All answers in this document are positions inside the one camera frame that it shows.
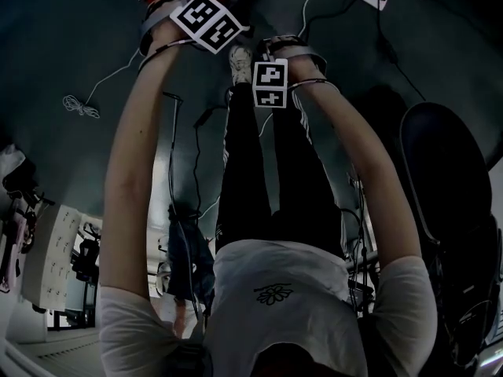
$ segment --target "sneaker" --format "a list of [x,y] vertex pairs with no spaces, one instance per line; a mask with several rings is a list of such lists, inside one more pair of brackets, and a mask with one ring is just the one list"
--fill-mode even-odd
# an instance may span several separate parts
[[233,73],[233,84],[252,83],[252,51],[245,46],[235,45],[230,49],[230,70]]

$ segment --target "chair backrest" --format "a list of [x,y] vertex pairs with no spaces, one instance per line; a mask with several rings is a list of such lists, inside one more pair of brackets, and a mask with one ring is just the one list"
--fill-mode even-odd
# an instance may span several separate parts
[[453,240],[488,219],[489,174],[459,117],[440,104],[418,104],[402,120],[400,142],[420,220],[430,238]]

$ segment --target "black pants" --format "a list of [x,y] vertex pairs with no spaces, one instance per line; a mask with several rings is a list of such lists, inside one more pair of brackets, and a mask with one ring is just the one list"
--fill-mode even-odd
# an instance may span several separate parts
[[273,110],[280,210],[271,216],[252,86],[237,84],[231,94],[217,251],[237,240],[284,240],[309,244],[343,258],[340,209],[311,144],[299,99],[290,94],[286,109]]

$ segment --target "bracelet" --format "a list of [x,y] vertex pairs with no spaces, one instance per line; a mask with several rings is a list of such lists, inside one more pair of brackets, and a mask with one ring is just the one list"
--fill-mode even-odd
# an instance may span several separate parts
[[192,39],[182,39],[179,41],[175,41],[172,43],[168,43],[167,45],[158,47],[154,53],[152,53],[150,56],[146,57],[143,59],[143,61],[140,63],[140,67],[138,68],[138,74],[140,74],[140,71],[143,70],[143,67],[147,65],[148,62],[151,60],[155,59],[157,56],[159,56],[163,51],[168,50],[169,48],[177,45],[186,45],[187,43],[196,43],[196,41]]
[[288,91],[296,90],[300,86],[308,85],[308,84],[329,84],[330,86],[335,88],[338,93],[340,93],[339,88],[337,88],[335,85],[333,85],[330,81],[327,81],[326,79],[304,79],[301,82],[297,82],[297,83],[289,86]]

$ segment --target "cabinet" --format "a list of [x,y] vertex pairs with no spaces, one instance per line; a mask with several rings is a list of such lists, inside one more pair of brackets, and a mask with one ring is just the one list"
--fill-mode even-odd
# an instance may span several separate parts
[[22,295],[43,309],[64,311],[70,259],[81,215],[66,206],[47,207],[24,265]]

